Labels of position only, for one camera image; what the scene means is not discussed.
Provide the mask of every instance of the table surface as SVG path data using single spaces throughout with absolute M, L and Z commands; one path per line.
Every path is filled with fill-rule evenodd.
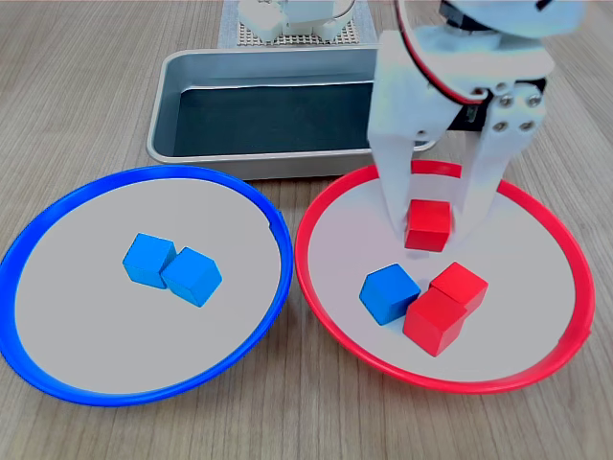
M 389 3 L 371 4 L 376 28 Z M 410 5 L 440 20 L 436 2 Z M 222 3 L 0 2 L 0 251 L 49 204 L 145 151 L 160 65 L 216 46 Z M 548 118 L 507 179 L 556 213 L 590 265 L 593 334 L 555 376 L 487 397 L 388 378 L 341 348 L 294 281 L 283 313 L 230 371 L 168 401 L 92 408 L 41 394 L 0 360 L 2 459 L 613 458 L 613 3 L 547 40 Z M 425 156 L 459 161 L 458 137 Z M 329 180 L 256 183 L 292 237 Z

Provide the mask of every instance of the wire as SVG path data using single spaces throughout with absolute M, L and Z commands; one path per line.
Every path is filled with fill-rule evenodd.
M 349 7 L 348 7 L 346 10 L 344 10 L 344 11 L 343 11 L 343 12 L 341 12 L 340 14 L 335 14 L 335 15 L 332 17 L 332 19 L 338 19 L 339 17 L 344 16 L 345 14 L 347 14 L 347 13 L 348 13 L 348 12 L 351 10 L 351 8 L 353 8 L 353 5 L 355 5 L 355 0 L 352 0 L 351 4 L 349 5 Z
M 460 105 L 479 105 L 484 99 L 471 99 L 463 94 L 459 93 L 455 89 L 448 86 L 444 81 L 439 79 L 432 70 L 428 68 L 426 63 L 420 57 L 417 52 L 414 43 L 417 43 L 417 39 L 413 34 L 413 31 L 410 27 L 407 26 L 408 19 L 406 14 L 406 8 L 404 6 L 404 0 L 396 0 L 396 16 L 398 21 L 398 26 L 400 28 L 400 34 L 402 35 L 402 41 L 404 42 L 404 46 L 406 51 L 409 53 L 409 56 L 423 74 L 423 76 L 428 80 L 432 86 L 437 88 L 445 97 L 450 99 L 456 104 Z

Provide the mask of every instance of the blue cube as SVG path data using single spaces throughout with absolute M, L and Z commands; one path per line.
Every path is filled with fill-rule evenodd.
M 139 233 L 125 254 L 124 268 L 133 282 L 165 289 L 161 272 L 175 256 L 172 241 Z
M 375 321 L 383 326 L 404 316 L 420 293 L 420 287 L 407 272 L 400 265 L 393 264 L 366 277 L 360 300 Z
M 184 247 L 162 272 L 162 279 L 175 295 L 202 307 L 221 284 L 221 273 L 213 259 Z

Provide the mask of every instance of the red rim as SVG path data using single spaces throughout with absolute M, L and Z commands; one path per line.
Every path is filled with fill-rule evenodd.
M 412 171 L 418 174 L 438 174 L 460 177 L 462 167 L 457 164 L 439 161 L 414 160 Z M 524 208 L 547 229 L 566 255 L 566 259 L 573 273 L 576 293 L 575 310 L 557 346 L 537 364 L 519 374 L 496 380 L 457 382 L 431 379 L 399 369 L 370 354 L 347 337 L 330 319 L 315 293 L 308 271 L 308 246 L 313 229 L 319 217 L 322 216 L 324 211 L 326 211 L 336 198 L 353 187 L 377 178 L 378 174 L 376 167 L 368 166 L 351 172 L 334 181 L 319 194 L 308 207 L 300 223 L 298 235 L 296 237 L 295 252 L 298 282 L 300 283 L 308 304 L 317 318 L 341 345 L 374 368 L 394 378 L 424 388 L 463 394 L 491 394 L 523 388 L 548 378 L 573 358 L 591 333 L 590 329 L 594 319 L 594 281 L 589 265 L 578 243 L 575 241 L 575 238 L 573 238 L 564 224 L 536 199 L 504 180 L 498 187 L 498 193 L 506 196 Z

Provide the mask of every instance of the bolt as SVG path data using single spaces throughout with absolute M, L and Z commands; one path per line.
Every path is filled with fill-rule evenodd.
M 528 107 L 536 107 L 537 105 L 540 104 L 541 101 L 542 101 L 542 98 L 540 97 L 540 94 L 532 94 L 530 98 L 528 98 L 527 104 L 528 104 Z
M 502 105 L 503 107 L 508 107 L 511 104 L 513 104 L 513 97 L 509 94 L 505 94 L 500 98 L 500 105 Z
M 528 131 L 529 129 L 532 129 L 534 127 L 534 122 L 526 122 L 526 123 L 522 123 L 519 128 L 522 131 Z
M 509 124 L 507 122 L 499 122 L 496 125 L 494 125 L 494 131 L 504 131 L 505 129 L 507 129 L 507 126 Z

